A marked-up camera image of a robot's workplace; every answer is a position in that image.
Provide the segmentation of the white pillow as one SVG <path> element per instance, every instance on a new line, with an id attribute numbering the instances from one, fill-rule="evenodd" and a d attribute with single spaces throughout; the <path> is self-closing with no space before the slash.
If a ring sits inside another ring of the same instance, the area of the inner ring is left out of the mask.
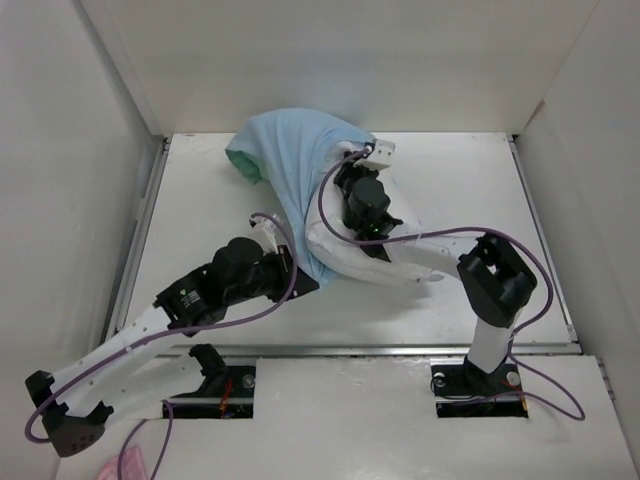
<path id="1" fill-rule="evenodd" d="M 321 168 L 321 176 L 328 177 L 324 189 L 318 188 L 312 197 L 307 213 L 305 237 L 309 251 L 315 259 L 329 269 L 349 278 L 367 283 L 413 287 L 438 281 L 444 275 L 447 262 L 420 248 L 418 241 L 400 242 L 398 252 L 392 252 L 388 261 L 368 256 L 359 246 L 340 239 L 353 240 L 355 233 L 344 226 L 343 200 L 339 188 L 334 185 L 334 174 L 330 173 L 348 153 L 362 146 L 349 141 L 340 141 L 331 148 L 327 163 Z"/>

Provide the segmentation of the light blue pillowcase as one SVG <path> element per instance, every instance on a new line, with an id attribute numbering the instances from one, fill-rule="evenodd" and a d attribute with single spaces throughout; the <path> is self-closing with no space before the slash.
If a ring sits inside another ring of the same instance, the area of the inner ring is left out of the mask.
<path id="1" fill-rule="evenodd" d="M 268 182 L 293 233 L 299 267 L 320 286 L 337 273 L 306 244 L 305 224 L 312 198 L 341 142 L 361 149 L 374 135 L 325 112 L 282 108 L 251 117 L 225 148 L 231 164 L 250 183 Z"/>

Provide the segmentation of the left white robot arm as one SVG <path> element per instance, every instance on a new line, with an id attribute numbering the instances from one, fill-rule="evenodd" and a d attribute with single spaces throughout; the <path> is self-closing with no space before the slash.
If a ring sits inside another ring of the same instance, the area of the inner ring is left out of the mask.
<path id="1" fill-rule="evenodd" d="M 318 288 L 288 245 L 265 248 L 234 238 L 84 358 L 53 373 L 31 374 L 25 386 L 36 407 L 33 419 L 56 454 L 69 458 L 141 407 L 182 394 L 213 396 L 223 387 L 227 366 L 209 343 L 154 368 L 144 366 L 182 338 L 227 327 L 227 311 L 237 304 L 264 297 L 278 307 Z"/>

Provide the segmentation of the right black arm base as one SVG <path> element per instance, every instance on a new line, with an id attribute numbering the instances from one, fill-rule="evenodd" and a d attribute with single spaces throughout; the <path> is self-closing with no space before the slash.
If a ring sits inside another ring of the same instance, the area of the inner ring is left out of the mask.
<path id="1" fill-rule="evenodd" d="M 430 388 L 438 418 L 527 418 L 518 367 L 502 363 L 487 374 L 467 360 L 433 364 Z"/>

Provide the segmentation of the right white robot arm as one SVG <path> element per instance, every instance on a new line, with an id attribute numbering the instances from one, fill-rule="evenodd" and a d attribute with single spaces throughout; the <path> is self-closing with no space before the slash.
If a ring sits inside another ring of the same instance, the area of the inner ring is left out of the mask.
<path id="1" fill-rule="evenodd" d="M 385 266 L 408 263 L 458 279 L 477 316 L 473 341 L 463 363 L 463 381 L 477 394 L 500 380 L 514 323 L 537 287 L 537 279 L 503 236 L 435 235 L 417 239 L 409 224 L 388 213 L 391 198 L 379 174 L 364 165 L 340 166 L 333 183 L 342 197 L 342 222 L 367 257 Z M 392 235 L 412 238 L 393 242 Z"/>

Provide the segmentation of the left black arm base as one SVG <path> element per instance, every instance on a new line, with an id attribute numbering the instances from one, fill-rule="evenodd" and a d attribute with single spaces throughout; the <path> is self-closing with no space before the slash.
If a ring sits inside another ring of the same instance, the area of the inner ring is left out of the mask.
<path id="1" fill-rule="evenodd" d="M 168 402 L 175 419 L 252 419 L 256 366 L 227 364 L 209 344 L 193 346 L 188 355 L 197 362 L 202 377 L 199 387 L 171 397 Z"/>

